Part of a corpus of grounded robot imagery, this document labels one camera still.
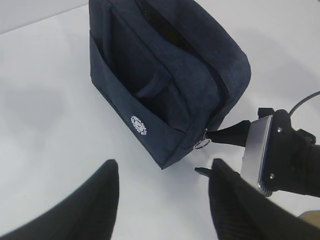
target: black cable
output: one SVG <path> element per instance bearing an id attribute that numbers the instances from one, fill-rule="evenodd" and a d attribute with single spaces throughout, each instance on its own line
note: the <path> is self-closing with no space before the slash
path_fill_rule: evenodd
<path id="1" fill-rule="evenodd" d="M 292 116 L 292 114 L 294 114 L 294 112 L 305 102 L 309 101 L 310 99 L 313 99 L 314 97 L 320 95 L 320 91 L 317 91 L 307 97 L 305 97 L 304 99 L 302 99 L 300 102 L 298 102 L 289 112 L 290 117 Z"/>

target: textured black material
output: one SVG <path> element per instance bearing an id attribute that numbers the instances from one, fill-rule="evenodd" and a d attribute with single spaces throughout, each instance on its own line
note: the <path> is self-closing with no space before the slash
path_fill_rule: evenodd
<path id="1" fill-rule="evenodd" d="M 109 240 L 118 201 L 118 165 L 108 160 L 64 201 L 0 240 Z"/>
<path id="2" fill-rule="evenodd" d="M 213 161 L 209 177 L 211 215 L 220 240 L 320 239 L 320 229 L 266 199 L 223 160 Z"/>

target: metal ring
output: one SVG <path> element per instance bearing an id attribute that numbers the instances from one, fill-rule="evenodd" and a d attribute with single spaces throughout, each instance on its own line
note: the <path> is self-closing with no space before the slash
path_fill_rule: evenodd
<path id="1" fill-rule="evenodd" d="M 209 143 L 211 143 L 211 139 L 207 138 L 204 140 L 199 141 L 196 145 L 193 146 L 193 150 L 203 149 L 206 147 Z"/>

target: white wall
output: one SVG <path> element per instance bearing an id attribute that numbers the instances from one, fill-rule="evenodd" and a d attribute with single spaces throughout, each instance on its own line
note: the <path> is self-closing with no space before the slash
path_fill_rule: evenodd
<path id="1" fill-rule="evenodd" d="M 0 34 L 87 3 L 88 0 L 0 0 Z"/>

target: zipper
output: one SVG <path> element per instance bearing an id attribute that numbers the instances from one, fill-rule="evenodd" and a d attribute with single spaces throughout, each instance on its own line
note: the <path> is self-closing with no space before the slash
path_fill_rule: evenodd
<path id="1" fill-rule="evenodd" d="M 208 127 L 215 115 L 217 115 L 226 105 L 229 99 L 229 90 L 221 75 L 211 67 L 208 62 L 195 50 L 195 48 L 166 20 L 156 9 L 154 9 L 146 0 L 134 0 L 145 20 L 169 43 L 177 48 L 189 53 L 209 70 L 219 90 L 221 101 L 219 105 L 211 112 L 206 126 Z"/>

